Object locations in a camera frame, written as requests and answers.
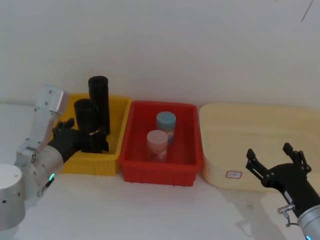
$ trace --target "sticker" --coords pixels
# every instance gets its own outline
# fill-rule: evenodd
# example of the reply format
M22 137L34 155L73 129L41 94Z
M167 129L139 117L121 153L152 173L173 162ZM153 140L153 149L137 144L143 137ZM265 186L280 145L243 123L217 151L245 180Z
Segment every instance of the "sticker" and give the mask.
M174 135L175 135L175 131L168 131L168 142L169 144L172 144L174 142Z
M288 200L288 202L290 204L292 204L293 200L292 200L292 198L290 197L290 195L289 195L289 193L287 191L284 192L284 196Z
M240 179L242 177L241 171L227 171L225 177L227 179Z

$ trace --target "white table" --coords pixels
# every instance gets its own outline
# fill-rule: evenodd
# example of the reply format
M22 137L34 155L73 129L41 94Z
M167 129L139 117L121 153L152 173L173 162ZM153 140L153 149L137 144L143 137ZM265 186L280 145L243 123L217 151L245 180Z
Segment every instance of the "white table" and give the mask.
M33 107L0 104L0 163L14 163ZM127 183L120 176L61 174L1 240L303 240L285 227L277 193Z

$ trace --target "metal bracket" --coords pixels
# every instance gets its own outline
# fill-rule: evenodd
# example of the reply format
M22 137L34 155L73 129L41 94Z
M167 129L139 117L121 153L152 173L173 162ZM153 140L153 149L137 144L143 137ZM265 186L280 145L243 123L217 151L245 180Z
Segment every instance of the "metal bracket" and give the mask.
M296 206L293 203L291 203L287 206L283 206L277 209L278 214L282 214L287 219L288 223L285 225L286 227L290 227L290 225L297 225L296 223L291 223L290 216L288 214L289 211L292 211L295 208Z

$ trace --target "yellow plastic bin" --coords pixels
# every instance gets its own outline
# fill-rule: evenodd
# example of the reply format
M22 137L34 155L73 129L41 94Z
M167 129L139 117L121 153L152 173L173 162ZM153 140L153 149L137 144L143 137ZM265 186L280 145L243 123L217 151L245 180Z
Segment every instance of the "yellow plastic bin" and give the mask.
M281 106L212 103L203 106L199 122L206 181L218 188L275 191L263 187L248 169L247 151L252 148L267 168L292 163L284 153L289 142L302 150L312 168L308 181L320 193L320 111Z
M74 128L78 129L74 103L79 99L88 99L88 93L72 93L65 113L59 121L74 118ZM109 152L76 152L64 165L63 173L115 176L118 172L118 158L128 120L131 99L123 96L109 96L110 135L107 137Z

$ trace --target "beige plastic tray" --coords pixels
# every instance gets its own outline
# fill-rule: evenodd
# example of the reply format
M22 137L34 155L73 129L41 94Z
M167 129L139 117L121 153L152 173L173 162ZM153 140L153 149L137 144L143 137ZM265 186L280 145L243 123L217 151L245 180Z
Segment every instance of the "beige plastic tray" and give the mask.
M203 176L226 189L272 191L246 169L252 148L266 168L292 163L285 142L304 152L312 172L308 180L320 193L320 111L302 107L207 104L200 109Z

